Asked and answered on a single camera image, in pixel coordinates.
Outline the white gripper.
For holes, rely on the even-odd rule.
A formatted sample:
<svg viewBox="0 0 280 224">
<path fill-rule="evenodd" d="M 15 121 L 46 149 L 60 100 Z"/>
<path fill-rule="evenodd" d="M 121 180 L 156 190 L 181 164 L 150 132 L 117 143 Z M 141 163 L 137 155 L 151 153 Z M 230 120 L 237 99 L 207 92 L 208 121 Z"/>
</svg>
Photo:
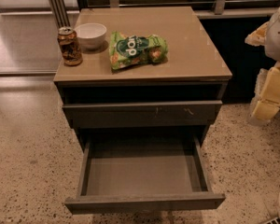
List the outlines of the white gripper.
<svg viewBox="0 0 280 224">
<path fill-rule="evenodd" d="M 245 38 L 245 42 L 251 46 L 264 46 L 267 34 L 268 22 L 263 23 L 254 32 Z M 272 67 L 266 76 L 265 83 L 260 93 L 261 100 L 252 101 L 251 116 L 258 120 L 271 120 L 280 110 L 280 62 Z"/>
</svg>

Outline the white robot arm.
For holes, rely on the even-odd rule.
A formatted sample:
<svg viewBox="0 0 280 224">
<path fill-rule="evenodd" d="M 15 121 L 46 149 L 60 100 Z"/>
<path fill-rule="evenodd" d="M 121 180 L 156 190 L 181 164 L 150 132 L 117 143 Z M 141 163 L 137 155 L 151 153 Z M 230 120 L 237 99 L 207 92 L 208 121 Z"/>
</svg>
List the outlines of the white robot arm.
<svg viewBox="0 0 280 224">
<path fill-rule="evenodd" d="M 280 7 L 257 30 L 248 35 L 246 44 L 263 46 L 265 55 L 275 61 L 269 70 L 261 68 L 255 85 L 255 96 L 249 107 L 248 122 L 268 124 L 280 110 Z"/>
</svg>

